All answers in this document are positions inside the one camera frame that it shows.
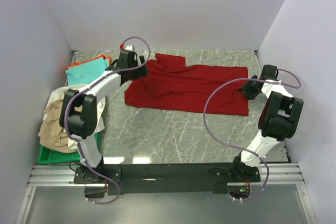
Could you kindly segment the red t shirt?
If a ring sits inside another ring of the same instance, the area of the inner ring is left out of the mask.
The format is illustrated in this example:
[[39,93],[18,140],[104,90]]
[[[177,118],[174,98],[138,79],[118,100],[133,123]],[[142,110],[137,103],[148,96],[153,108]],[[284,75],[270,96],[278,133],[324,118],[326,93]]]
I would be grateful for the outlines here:
[[137,108],[239,115],[249,114],[240,93],[247,67],[186,65],[181,56],[155,54],[146,64],[149,75],[134,80],[124,93],[126,105]]

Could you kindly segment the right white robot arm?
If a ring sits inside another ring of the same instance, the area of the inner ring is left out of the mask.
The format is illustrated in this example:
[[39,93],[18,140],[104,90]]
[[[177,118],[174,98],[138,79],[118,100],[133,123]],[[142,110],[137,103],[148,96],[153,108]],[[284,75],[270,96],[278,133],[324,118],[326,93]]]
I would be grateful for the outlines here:
[[296,132],[304,101],[294,97],[278,80],[280,69],[264,65],[260,77],[253,76],[239,90],[243,97],[253,100],[263,94],[267,98],[258,121],[258,132],[246,150],[235,157],[234,162],[241,170],[259,167],[260,158],[278,143],[292,138]]

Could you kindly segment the folded orange t shirt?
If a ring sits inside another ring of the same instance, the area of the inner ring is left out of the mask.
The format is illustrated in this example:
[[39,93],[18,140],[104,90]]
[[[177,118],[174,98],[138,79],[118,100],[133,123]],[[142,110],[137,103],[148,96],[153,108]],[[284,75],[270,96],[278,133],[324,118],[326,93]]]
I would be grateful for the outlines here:
[[109,66],[109,65],[112,64],[112,58],[110,56],[105,56],[103,54],[100,54],[99,56],[96,56],[96,57],[94,57],[92,59],[89,59],[89,60],[86,60],[86,61],[83,61],[83,62],[72,63],[71,65],[67,66],[66,69],[68,70],[69,68],[72,68],[72,67],[75,67],[75,66],[79,66],[79,65],[91,62],[91,61],[98,60],[98,59],[103,59],[104,61],[107,60],[108,62],[106,63],[106,66]]

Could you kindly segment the folded teal t shirt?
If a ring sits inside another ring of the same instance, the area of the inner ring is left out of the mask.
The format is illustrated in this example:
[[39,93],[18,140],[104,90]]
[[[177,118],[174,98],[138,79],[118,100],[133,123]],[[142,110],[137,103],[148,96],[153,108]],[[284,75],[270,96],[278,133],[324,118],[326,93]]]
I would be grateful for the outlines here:
[[103,59],[91,61],[66,70],[68,85],[90,84],[100,77],[108,67]]

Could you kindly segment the beige t shirt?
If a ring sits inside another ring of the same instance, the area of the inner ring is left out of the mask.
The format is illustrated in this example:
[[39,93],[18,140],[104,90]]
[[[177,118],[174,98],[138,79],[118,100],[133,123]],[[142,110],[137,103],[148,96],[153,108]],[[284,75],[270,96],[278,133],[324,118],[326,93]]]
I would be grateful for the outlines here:
[[71,150],[69,148],[68,135],[59,124],[62,103],[63,100],[56,100],[44,110],[45,117],[38,136],[42,146],[56,152],[69,154],[76,152],[77,149]]

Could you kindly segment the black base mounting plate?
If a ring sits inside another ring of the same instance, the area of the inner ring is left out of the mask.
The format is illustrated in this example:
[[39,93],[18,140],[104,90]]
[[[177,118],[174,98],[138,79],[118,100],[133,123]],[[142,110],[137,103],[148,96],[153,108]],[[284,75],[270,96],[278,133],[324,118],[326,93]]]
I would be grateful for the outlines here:
[[89,169],[78,167],[74,183],[107,185],[108,195],[136,193],[227,193],[229,183],[259,182],[258,168],[243,172],[232,163],[191,164],[105,164],[99,171],[117,184],[106,181]]

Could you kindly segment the green plastic tray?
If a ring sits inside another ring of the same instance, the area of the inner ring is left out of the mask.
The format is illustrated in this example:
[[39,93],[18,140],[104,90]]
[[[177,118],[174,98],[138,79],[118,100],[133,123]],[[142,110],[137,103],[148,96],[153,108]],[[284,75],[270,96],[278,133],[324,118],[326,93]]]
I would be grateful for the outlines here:
[[55,165],[69,162],[79,162],[80,155],[78,152],[62,153],[48,149],[42,145],[39,148],[37,163],[39,165]]

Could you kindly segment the aluminium rail frame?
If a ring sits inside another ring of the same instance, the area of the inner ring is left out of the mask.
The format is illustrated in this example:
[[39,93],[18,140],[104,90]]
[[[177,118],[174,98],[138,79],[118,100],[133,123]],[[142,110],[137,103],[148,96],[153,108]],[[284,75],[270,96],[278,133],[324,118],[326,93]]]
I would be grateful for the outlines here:
[[[228,184],[254,184],[266,182],[270,185],[304,184],[304,178],[296,163],[279,163],[261,166],[252,175],[235,174],[229,163],[204,164],[117,164],[108,165],[105,175],[117,183],[127,180],[141,182],[163,182],[169,179],[191,182],[220,182]],[[36,165],[33,167],[28,185],[32,187],[96,186],[104,185],[103,178],[89,178],[79,168],[68,166]]]

